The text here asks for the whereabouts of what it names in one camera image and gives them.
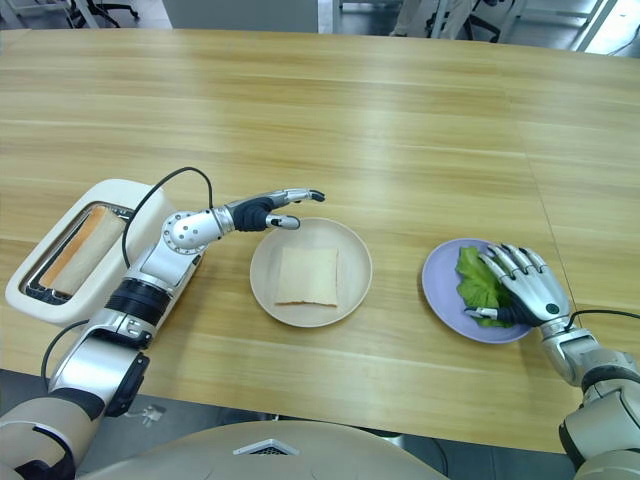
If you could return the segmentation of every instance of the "white bread slice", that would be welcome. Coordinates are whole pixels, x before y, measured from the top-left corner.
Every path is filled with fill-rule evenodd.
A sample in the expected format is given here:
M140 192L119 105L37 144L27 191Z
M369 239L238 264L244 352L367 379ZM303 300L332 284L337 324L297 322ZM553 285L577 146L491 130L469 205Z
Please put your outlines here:
M338 306L338 249L282 249L277 305L315 303Z
M40 285L75 294L124 230L110 209L94 207L80 229L40 278Z

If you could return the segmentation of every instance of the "black cable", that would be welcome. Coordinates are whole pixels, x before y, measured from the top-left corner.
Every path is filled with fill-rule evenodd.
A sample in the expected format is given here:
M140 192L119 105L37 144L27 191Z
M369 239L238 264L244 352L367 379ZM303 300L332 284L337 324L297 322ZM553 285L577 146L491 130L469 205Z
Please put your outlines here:
M205 182L207 182L207 188L209 189L209 208L213 208L213 187L211 186L211 181L209 180L209 177L207 177L207 175L202 170L198 170L195 167L182 167L182 168L179 168L178 170L174 170L173 172L171 172L169 175L167 175L158 183L156 183L151 188L151 190L149 190L147 194L142 198L142 200L140 200L140 203L138 203L138 206L135 208L135 210L131 214L131 217L129 218L129 221L124 227L124 231L122 232L122 258L124 259L124 263L127 266L127 268L131 266L131 264L129 263L129 256L127 255L127 234L129 233L129 227L131 226L131 222L133 222L133 219L136 218L136 215L138 215L142 206L147 202L147 200L149 200L149 198L151 198L151 195L156 193L158 189L162 187L162 185L167 183L176 175L180 175L181 173L188 172L188 171L192 171L200 174L202 178L204 178Z
M633 34L633 38L631 40L629 40L627 43L625 43L623 46L616 48L615 50L613 50L612 52L607 53L608 56L613 56L613 55L617 55L618 53L620 53L622 50L624 50L625 48L627 48L628 46L630 46L633 42L635 42L636 38L638 38L638 34L640 33L640 25L638 25L638 28L636 28L636 31Z
M67 333L69 330L79 327L80 325L84 325L85 323L89 323L89 320L80 320L79 322L75 322L75 323L72 323L71 325L67 325L62 330L60 330L58 332L58 335L53 337L53 340L51 340L51 343L49 343L49 346L45 350L44 356L42 357L42 364L40 365L40 376L42 377L42 382L44 383L45 391L49 390L49 380L47 380L47 363L49 363L49 355L51 355L51 351L53 350L53 347L56 346L56 343L58 343L58 340L60 340L65 333Z
M575 321L576 317L578 315L582 315L583 313L610 313L611 315L624 315L625 317L633 317L633 318L640 319L640 315L638 315L637 313L623 312L622 310L598 310L598 309L577 310L571 314L571 317L569 318L569 323L567 324L566 327L564 327L564 331L568 332L571 329L571 326L573 325L573 322Z
M429 438L431 438L431 441L433 441L433 444L438 448L438 451L440 452L440 459L442 460L442 474L446 477L449 475L449 460L447 460L447 454L444 452L444 448L442 448L439 440L433 437Z

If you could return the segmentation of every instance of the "lettuce leaf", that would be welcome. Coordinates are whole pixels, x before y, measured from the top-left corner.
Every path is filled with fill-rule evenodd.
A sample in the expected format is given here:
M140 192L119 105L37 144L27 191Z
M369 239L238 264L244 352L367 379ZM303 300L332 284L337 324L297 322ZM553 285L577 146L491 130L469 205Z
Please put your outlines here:
M456 271L462 276L458 293L467 307L506 307L510 304L507 289L493 276L478 257L476 247L460 248ZM508 322L488 318L474 318L482 327L511 327Z

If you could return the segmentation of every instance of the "silver metal arm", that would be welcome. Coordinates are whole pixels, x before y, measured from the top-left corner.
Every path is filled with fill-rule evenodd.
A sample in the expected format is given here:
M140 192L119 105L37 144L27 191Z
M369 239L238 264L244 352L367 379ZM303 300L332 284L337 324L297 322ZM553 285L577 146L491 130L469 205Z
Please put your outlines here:
M568 328L567 295L534 251L492 245L480 255L509 291L511 305L470 308L490 317L539 327L556 371L584 393L582 404L560 426L560 440L578 479L640 479L640 373L633 357L602 347L585 328Z
M131 265L58 364L49 395L0 418L0 472L30 478L43 469L73 478L100 420L128 410L149 364L140 351L156 336L209 244L233 230L298 228L295 217L292 223L271 211L307 198L323 201L324 195L278 190L167 218L158 243Z

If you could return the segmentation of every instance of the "floor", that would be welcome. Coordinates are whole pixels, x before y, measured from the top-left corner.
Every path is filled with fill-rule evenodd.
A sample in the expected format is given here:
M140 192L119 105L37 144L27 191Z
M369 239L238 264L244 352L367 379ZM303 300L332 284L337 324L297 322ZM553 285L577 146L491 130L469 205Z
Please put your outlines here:
M54 12L43 15L16 17L7 7L6 0L0 0L0 30L10 28L67 28L64 13ZM35 0L12 0L16 5L33 4ZM354 35L388 35L395 25L400 4L391 3L345 4L340 15L340 31ZM319 30L331 31L331 2L319 0ZM425 21L435 11L437 0L423 0L416 14L409 35L424 37ZM589 11L595 0L563 0L563 8ZM509 0L500 2L496 7L480 3L477 14L495 25L502 25L509 6ZM162 4L162 0L131 0L131 5L140 13L135 21L126 11L116 11L113 16L123 27L171 28L171 23ZM555 5L555 0L529 0L529 7L544 8ZM557 49L574 49L584 36L583 20L568 17L543 17L529 15L513 24L506 43L533 45ZM587 49L590 53L607 54L633 39L640 25L640 0L618 0L614 10ZM474 28L474 36L479 40L488 40L489 34ZM618 53L619 56L640 58L640 38Z
M20 402L43 394L44 387L39 377L0 370L0 415ZM145 425L144 410L159 418L152 422L147 420L148 425ZM105 467L189 433L218 425L267 419L264 413L148 395L138 395L129 412L130 416L103 421L80 465L79 474ZM405 450L442 471L443 458L432 439L403 435L403 443ZM440 440L440 444L452 480L569 480L574 475L573 466L564 455L447 440Z
M13 0L14 3L30 3L29 0ZM593 0L566 0L568 7L588 10ZM320 0L320 31L331 29L331 0ZM545 0L531 0L529 5L544 5ZM132 0L140 13L134 21L127 12L116 12L114 17L123 27L171 28L162 0ZM388 35L393 29L398 4L369 5L347 4L340 16L342 33L358 35ZM482 4L478 14L486 20L500 24L507 3L496 7ZM433 13L435 0L425 0L409 30L410 36L424 36L425 20ZM67 28L63 13L49 13L29 17L16 17L0 0L0 29L11 28ZM630 41L640 24L640 0L619 0L602 29L587 50L606 54ZM476 31L483 40L483 32ZM524 17L517 21L506 39L507 43L535 45L549 48L575 47L584 29L581 21L571 18ZM618 55L640 58L640 39ZM17 403L41 396L43 387L38 377L0 370L0 414ZM142 413L156 415L157 421L145 420ZM265 414L245 412L213 405L179 402L164 398L139 395L130 412L133 416L105 419L92 444L80 473L86 473L105 465L148 450L188 433L239 421L264 419ZM449 477L454 480L565 480L573 478L573 467L564 455L496 448L442 440L441 445L449 464ZM443 460L429 438L404 436L404 448L428 463L441 469Z

